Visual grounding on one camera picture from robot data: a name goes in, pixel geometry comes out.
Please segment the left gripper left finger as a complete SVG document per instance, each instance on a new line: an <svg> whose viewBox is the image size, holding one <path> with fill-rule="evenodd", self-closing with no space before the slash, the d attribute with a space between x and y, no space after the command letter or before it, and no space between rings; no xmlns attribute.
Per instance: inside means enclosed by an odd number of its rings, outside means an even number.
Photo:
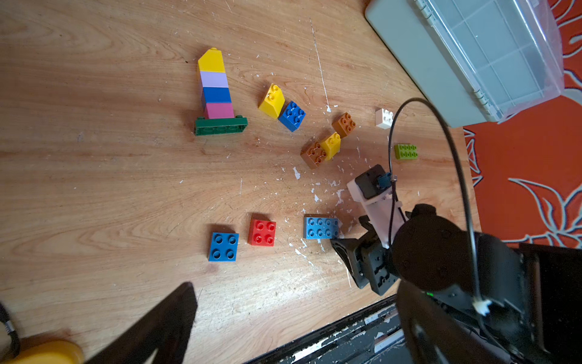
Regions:
<svg viewBox="0 0 582 364"><path fill-rule="evenodd" d="M182 283L88 363L182 363L198 303L194 286Z"/></svg>

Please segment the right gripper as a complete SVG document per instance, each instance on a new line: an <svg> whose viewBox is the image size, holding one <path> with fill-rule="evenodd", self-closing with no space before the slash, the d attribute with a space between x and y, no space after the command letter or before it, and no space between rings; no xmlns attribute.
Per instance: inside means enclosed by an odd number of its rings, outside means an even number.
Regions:
<svg viewBox="0 0 582 364"><path fill-rule="evenodd" d="M383 296L399 279L391 252L384 248L377 232L364 215L359 222L367 232L360 238L331 239L331 246L345 263L358 288L367 285Z"/></svg>

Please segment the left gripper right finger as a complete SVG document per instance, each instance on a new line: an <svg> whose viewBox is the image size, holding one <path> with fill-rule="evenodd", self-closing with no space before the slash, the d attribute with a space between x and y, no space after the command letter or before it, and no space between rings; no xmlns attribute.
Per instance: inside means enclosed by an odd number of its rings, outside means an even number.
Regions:
<svg viewBox="0 0 582 364"><path fill-rule="evenodd" d="M409 282L400 282L396 307L415 363L499 363L438 305Z"/></svg>

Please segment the light blue long lego brick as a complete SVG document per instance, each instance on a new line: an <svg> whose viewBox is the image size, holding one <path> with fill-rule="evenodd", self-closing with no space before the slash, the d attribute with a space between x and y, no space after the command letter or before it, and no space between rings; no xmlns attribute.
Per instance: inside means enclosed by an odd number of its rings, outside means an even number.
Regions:
<svg viewBox="0 0 582 364"><path fill-rule="evenodd" d="M307 240L335 239L340 235L336 218L305 217L304 238Z"/></svg>

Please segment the teal blue lego brick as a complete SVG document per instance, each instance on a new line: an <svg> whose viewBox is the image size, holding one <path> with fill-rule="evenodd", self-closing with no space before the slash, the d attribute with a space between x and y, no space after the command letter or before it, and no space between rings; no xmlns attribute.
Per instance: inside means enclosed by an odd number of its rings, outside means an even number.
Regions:
<svg viewBox="0 0 582 364"><path fill-rule="evenodd" d="M238 234L214 232L209 250L210 262L235 262L239 243Z"/></svg>

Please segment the red lego brick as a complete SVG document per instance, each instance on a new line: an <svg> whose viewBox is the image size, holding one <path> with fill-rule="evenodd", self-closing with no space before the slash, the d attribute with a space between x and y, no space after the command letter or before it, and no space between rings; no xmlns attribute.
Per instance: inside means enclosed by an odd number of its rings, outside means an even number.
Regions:
<svg viewBox="0 0 582 364"><path fill-rule="evenodd" d="M274 221L252 219L248 243L253 246L273 247L276 239L277 224Z"/></svg>

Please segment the dark green lego plate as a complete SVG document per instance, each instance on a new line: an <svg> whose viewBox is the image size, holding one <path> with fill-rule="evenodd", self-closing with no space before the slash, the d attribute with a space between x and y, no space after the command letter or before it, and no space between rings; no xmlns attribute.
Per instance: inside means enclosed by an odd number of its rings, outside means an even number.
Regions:
<svg viewBox="0 0 582 364"><path fill-rule="evenodd" d="M247 118L237 115L234 118L198 118L194 124L196 136L224 135L242 133L248 126Z"/></svg>

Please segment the pink lego brick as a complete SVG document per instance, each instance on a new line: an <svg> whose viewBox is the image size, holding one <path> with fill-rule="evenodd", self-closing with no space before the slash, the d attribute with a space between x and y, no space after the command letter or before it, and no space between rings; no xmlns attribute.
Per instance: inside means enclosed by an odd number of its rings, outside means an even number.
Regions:
<svg viewBox="0 0 582 364"><path fill-rule="evenodd" d="M206 103L205 117L207 119L234 118L232 103Z"/></svg>

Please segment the blue square lego brick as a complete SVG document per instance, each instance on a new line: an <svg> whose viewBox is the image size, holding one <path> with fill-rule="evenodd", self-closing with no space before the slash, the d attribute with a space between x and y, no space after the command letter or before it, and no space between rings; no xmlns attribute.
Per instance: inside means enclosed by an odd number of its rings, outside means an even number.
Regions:
<svg viewBox="0 0 582 364"><path fill-rule="evenodd" d="M227 87L203 87L202 103L232 103L230 89Z"/></svg>

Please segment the lilac lego brick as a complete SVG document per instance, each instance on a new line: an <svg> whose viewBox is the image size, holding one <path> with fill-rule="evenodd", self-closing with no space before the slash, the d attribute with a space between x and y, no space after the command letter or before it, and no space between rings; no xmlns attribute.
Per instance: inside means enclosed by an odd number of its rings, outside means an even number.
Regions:
<svg viewBox="0 0 582 364"><path fill-rule="evenodd" d="M203 88L228 88L227 74L222 72L200 71Z"/></svg>

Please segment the yellow sloped lego brick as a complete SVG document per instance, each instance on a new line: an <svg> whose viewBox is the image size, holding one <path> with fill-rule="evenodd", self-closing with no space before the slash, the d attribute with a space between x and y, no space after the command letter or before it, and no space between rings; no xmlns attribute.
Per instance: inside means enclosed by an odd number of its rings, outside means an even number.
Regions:
<svg viewBox="0 0 582 364"><path fill-rule="evenodd" d="M199 59L198 67L201 72L225 73L222 52L213 47L207 50Z"/></svg>

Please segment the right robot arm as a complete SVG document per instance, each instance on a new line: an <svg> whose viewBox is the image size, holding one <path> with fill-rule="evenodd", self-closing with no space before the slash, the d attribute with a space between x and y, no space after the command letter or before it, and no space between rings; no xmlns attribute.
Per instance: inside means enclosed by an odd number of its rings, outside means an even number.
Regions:
<svg viewBox="0 0 582 364"><path fill-rule="evenodd" d="M367 216L360 238L332 240L359 287L384 294L397 280L410 283L519 362L581 361L580 250L512 248L427 204L406 217L388 247Z"/></svg>

